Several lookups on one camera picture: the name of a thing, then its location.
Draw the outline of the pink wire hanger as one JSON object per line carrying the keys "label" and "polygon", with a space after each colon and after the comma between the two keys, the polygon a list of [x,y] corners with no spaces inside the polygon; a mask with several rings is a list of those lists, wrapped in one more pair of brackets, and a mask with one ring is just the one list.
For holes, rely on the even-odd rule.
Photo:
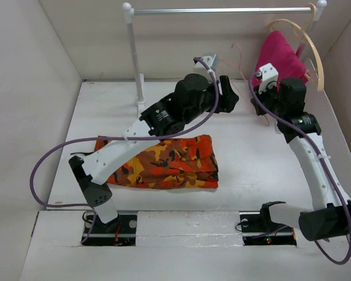
{"label": "pink wire hanger", "polygon": [[[248,83],[247,77],[242,71],[242,60],[243,60],[242,45],[240,43],[238,43],[238,42],[233,42],[231,44],[230,49],[233,50],[234,48],[238,49],[238,52],[239,52],[238,64],[233,64],[231,59],[225,59],[222,55],[219,55],[218,58],[224,65],[234,69],[235,71],[237,71],[240,74],[240,78],[239,79],[237,78],[237,80],[243,80],[245,82],[245,84],[246,84],[247,89],[249,90],[249,83]],[[221,67],[222,72],[224,73],[224,75],[228,75],[230,77],[230,74],[227,74],[227,72],[225,71],[224,67]],[[233,83],[233,87],[238,91],[238,93],[243,98],[245,103],[247,103],[251,107],[253,113],[255,113],[254,106],[248,100],[248,98],[251,97],[252,95],[242,94],[234,83]],[[264,125],[265,127],[269,127],[270,126],[270,122],[269,122],[269,120],[268,120],[268,118],[266,116],[259,116],[259,120],[262,123],[262,125]]]}

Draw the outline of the orange camouflage trousers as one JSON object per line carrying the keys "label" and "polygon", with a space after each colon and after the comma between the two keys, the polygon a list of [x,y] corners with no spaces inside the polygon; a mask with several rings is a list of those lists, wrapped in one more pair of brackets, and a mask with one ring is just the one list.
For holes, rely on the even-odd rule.
{"label": "orange camouflage trousers", "polygon": [[218,162],[210,135],[166,139],[128,160],[107,183],[138,189],[217,189]]}

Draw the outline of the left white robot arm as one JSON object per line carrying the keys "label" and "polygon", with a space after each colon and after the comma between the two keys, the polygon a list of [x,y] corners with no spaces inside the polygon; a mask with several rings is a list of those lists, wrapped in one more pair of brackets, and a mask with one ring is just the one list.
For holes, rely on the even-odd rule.
{"label": "left white robot arm", "polygon": [[110,141],[84,157],[70,158],[73,175],[88,206],[97,213],[98,225],[106,232],[116,230],[119,225],[119,213],[107,181],[125,162],[182,132],[204,112],[230,113],[238,100],[228,76],[220,76],[213,83],[202,75],[188,74],[173,92],[144,110],[123,134],[123,139]]}

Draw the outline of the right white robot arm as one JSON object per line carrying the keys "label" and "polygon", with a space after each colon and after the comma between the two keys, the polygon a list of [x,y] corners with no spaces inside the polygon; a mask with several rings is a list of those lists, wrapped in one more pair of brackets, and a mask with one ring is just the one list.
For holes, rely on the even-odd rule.
{"label": "right white robot arm", "polygon": [[269,82],[264,90],[248,82],[257,115],[269,114],[295,154],[311,194],[312,209],[278,201],[259,215],[260,226],[271,231],[279,224],[300,229],[309,241],[351,235],[351,198],[344,191],[325,151],[317,118],[305,111],[307,87],[299,78]]}

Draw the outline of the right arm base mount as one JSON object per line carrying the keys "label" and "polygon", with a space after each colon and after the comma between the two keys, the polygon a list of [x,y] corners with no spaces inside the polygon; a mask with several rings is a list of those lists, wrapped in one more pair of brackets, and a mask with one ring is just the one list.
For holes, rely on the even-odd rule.
{"label": "right arm base mount", "polygon": [[294,229],[272,222],[269,207],[284,204],[283,201],[264,203],[258,211],[239,211],[235,230],[242,234],[244,246],[297,246]]}

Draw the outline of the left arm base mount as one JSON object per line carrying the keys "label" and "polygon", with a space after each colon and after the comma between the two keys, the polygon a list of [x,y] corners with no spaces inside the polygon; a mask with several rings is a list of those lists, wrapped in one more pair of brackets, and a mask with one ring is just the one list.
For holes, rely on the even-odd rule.
{"label": "left arm base mount", "polygon": [[94,214],[85,211],[82,215],[84,229],[81,244],[84,246],[135,246],[137,230],[137,212],[123,212],[119,223],[107,230],[98,217],[92,225]]}

